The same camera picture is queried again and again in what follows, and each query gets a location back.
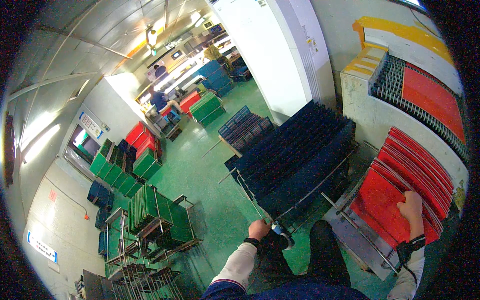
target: ceiling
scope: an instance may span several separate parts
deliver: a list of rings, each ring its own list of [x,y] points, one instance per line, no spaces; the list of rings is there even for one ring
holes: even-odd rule
[[[164,26],[164,10],[165,0],[76,0],[50,1],[41,11],[24,38],[8,85],[11,96],[7,109],[14,116],[17,146],[17,181],[29,183],[21,189],[13,185],[22,198],[19,211],[23,218],[85,96],[102,76],[115,70],[133,71],[129,68],[135,64],[124,56],[141,57],[133,56],[135,50],[145,52],[146,46],[138,46],[145,41],[149,25],[155,29]],[[168,0],[166,30],[160,32],[157,42],[166,44],[191,28],[190,15],[194,11],[209,12],[205,0]],[[124,60],[129,62],[119,69]],[[90,81],[84,90],[69,101],[87,79]],[[42,158],[22,164],[20,150],[53,120],[61,123],[60,131],[42,150]]]

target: shoe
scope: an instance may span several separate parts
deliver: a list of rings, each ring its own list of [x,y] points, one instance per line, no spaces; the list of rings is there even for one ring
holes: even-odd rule
[[[283,235],[288,240],[288,247],[284,250],[290,250],[293,246],[295,246],[295,241],[293,240],[291,233],[278,221],[272,223],[272,230],[276,234]]]

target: white sleeve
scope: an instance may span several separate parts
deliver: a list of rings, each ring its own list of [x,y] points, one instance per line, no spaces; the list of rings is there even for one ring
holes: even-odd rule
[[[250,243],[243,243],[230,255],[223,269],[213,278],[212,283],[217,281],[235,282],[246,290],[248,276],[255,265],[256,254],[257,248],[255,246]]]
[[[415,284],[415,279],[413,275],[407,271],[404,267],[398,273],[398,279],[396,280],[395,286],[388,293],[388,300],[399,300],[406,299],[412,300],[417,292],[417,289],[420,285],[421,275],[423,273],[423,264],[425,262],[425,247],[422,247],[414,252],[407,263],[407,267],[415,273],[417,277],[417,284]]]

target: blue shirt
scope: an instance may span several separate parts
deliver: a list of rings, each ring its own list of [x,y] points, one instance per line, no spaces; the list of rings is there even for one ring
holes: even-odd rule
[[[160,77],[160,80],[164,80],[168,76],[167,68],[165,66],[160,66],[155,70],[155,77]]]
[[[358,290],[345,286],[332,286],[321,279],[300,278],[279,288],[247,295],[238,283],[222,279],[212,283],[200,300],[304,300],[304,299],[355,299],[368,298]]]
[[[165,94],[162,92],[153,93],[152,97],[150,98],[150,104],[155,105],[157,111],[160,111],[162,108],[167,106],[167,99],[165,98]]]

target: person's left hand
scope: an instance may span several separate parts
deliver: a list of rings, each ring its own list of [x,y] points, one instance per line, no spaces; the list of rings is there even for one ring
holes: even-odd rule
[[[264,236],[268,234],[272,228],[272,223],[266,223],[265,220],[260,219],[253,221],[248,227],[248,237],[256,240],[261,240]]]

